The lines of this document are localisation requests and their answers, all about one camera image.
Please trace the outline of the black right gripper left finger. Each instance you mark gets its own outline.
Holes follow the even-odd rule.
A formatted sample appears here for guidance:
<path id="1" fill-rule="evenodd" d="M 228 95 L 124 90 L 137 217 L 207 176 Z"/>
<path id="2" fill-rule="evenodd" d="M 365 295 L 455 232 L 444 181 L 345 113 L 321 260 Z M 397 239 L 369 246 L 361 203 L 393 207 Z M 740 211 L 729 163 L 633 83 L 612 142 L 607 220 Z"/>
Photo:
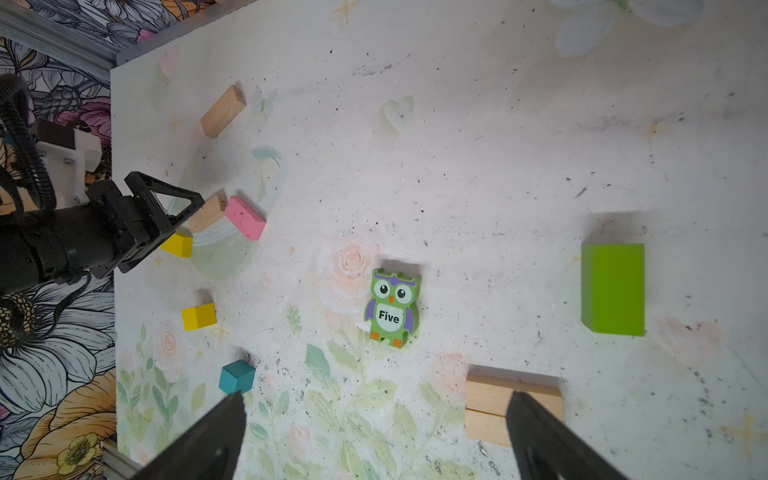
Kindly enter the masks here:
<path id="1" fill-rule="evenodd" d="M 229 394 L 133 479 L 233 479 L 246 420 L 243 395 Z"/>

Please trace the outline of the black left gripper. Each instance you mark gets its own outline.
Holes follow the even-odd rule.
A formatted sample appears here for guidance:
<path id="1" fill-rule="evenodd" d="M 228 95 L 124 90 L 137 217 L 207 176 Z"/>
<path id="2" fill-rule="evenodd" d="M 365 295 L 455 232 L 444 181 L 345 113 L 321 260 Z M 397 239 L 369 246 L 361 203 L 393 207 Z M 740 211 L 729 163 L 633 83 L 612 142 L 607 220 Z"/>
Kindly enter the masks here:
<path id="1" fill-rule="evenodd" d="M 131 172 L 124 195 L 112 180 L 95 182 L 88 202 L 56 211 L 56 277 L 102 278 L 126 273 L 175 234 L 204 206 L 192 190 Z"/>

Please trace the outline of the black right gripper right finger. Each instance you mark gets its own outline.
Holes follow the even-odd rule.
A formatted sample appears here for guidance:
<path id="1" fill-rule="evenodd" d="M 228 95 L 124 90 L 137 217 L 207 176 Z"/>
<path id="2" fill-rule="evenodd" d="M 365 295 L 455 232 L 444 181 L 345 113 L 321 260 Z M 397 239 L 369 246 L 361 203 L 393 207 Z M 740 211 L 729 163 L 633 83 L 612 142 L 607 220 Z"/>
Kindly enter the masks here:
<path id="1" fill-rule="evenodd" d="M 522 479 L 626 480 L 530 394 L 513 393 L 505 419 Z"/>

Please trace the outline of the natural wood block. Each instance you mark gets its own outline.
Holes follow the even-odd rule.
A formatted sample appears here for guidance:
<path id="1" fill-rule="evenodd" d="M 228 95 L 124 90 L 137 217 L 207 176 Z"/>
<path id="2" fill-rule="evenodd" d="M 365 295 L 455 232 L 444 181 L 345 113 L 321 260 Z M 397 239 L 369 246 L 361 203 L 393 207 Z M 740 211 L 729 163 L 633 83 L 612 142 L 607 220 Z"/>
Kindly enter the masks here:
<path id="1" fill-rule="evenodd" d="M 203 207 L 197 211 L 186 223 L 187 229 L 192 233 L 199 233 L 212 226 L 218 220 L 225 217 L 228 198 L 223 193 L 218 193 L 209 198 Z"/>
<path id="2" fill-rule="evenodd" d="M 512 447 L 507 422 L 503 416 L 466 409 L 465 431 L 472 439 Z"/>
<path id="3" fill-rule="evenodd" d="M 563 395 L 558 387 L 469 374 L 466 379 L 466 407 L 469 410 L 504 416 L 514 393 L 531 395 L 561 421 L 565 420 Z"/>
<path id="4" fill-rule="evenodd" d="M 231 85 L 206 111 L 200 120 L 203 133 L 216 138 L 246 107 L 239 87 Z"/>

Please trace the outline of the yellow long wood block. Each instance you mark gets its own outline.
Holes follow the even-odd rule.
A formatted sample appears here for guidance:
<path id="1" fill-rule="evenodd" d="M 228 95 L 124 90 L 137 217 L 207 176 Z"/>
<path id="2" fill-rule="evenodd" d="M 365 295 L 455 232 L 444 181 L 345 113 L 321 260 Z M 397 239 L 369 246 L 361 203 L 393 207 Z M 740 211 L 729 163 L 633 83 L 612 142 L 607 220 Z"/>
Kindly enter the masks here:
<path id="1" fill-rule="evenodd" d="M 192 254 L 193 244 L 193 237 L 174 233 L 160 245 L 160 249 L 179 258 L 189 258 Z"/>

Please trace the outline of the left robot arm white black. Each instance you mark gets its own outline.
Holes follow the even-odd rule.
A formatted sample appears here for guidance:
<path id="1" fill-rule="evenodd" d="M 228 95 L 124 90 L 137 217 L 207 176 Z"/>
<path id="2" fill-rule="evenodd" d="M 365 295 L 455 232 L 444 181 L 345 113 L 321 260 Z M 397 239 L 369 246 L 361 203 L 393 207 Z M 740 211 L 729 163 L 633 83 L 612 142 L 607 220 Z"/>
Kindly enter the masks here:
<path id="1" fill-rule="evenodd" d="M 1 293 L 49 281 L 74 284 L 90 273 L 127 273 L 167 241 L 205 203 L 194 191 L 140 172 L 87 191 L 89 203 L 1 218 Z"/>

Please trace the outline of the pink wood block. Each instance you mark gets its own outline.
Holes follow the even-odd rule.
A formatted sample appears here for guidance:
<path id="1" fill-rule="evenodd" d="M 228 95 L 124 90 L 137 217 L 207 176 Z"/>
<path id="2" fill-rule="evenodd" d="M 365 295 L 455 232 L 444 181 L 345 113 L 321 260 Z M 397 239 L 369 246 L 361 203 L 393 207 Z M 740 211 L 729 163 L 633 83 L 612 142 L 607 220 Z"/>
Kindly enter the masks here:
<path id="1" fill-rule="evenodd" d="M 266 220 L 242 197 L 232 196 L 225 209 L 226 218 L 249 241 L 258 241 Z"/>

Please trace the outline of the green wood block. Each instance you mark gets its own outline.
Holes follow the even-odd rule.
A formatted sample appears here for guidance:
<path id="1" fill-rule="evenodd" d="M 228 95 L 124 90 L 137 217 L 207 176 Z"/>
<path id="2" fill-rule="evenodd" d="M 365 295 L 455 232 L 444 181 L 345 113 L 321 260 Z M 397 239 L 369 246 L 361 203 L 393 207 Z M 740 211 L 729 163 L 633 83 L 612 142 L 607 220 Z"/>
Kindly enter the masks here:
<path id="1" fill-rule="evenodd" d="M 584 244 L 581 320 L 600 334 L 645 335 L 645 249 L 642 244 Z"/>

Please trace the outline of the teal small cube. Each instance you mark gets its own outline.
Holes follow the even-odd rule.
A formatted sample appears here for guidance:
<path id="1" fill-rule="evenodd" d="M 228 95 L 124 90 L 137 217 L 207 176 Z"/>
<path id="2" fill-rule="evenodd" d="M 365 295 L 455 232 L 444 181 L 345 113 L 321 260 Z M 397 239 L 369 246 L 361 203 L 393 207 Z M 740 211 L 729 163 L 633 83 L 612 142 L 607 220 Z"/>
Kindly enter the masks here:
<path id="1" fill-rule="evenodd" d="M 221 369 L 219 388 L 227 395 L 235 392 L 245 394 L 252 389 L 254 378 L 255 368 L 244 360 L 237 360 Z"/>

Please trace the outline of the yellow small cube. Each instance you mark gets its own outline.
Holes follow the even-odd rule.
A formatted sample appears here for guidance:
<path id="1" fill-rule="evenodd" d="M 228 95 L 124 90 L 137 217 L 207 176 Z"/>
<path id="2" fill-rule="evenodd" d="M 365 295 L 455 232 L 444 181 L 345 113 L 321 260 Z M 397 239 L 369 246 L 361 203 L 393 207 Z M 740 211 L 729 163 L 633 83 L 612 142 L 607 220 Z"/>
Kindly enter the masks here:
<path id="1" fill-rule="evenodd" d="M 207 303 L 182 310 L 183 328 L 185 331 L 195 331 L 217 323 L 214 303 Z"/>

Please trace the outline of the green owl number toy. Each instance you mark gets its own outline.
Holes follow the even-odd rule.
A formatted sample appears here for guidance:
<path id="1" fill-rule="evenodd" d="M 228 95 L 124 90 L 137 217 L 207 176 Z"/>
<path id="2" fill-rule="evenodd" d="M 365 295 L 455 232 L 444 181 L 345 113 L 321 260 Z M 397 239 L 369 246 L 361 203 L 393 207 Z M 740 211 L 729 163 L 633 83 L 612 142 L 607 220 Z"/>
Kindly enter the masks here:
<path id="1" fill-rule="evenodd" d="M 374 269 L 372 296 L 364 316 L 370 323 L 369 338 L 403 348 L 418 329 L 420 289 L 420 276 L 408 277 L 382 268 Z"/>

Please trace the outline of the left aluminium corner post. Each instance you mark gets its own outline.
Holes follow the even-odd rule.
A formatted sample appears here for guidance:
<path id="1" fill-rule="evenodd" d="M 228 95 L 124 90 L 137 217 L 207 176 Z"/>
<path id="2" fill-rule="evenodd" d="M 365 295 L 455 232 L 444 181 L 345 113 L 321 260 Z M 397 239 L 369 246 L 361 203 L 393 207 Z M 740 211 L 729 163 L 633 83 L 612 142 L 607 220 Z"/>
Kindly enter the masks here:
<path id="1" fill-rule="evenodd" d="M 85 36 L 45 20 L 34 12 L 8 1 L 1 3 L 1 35 L 93 75 L 108 77 L 112 69 L 152 50 L 165 46 L 197 28 L 215 22 L 249 3 L 223 1 L 171 26 L 148 40 L 120 50 L 99 45 Z"/>

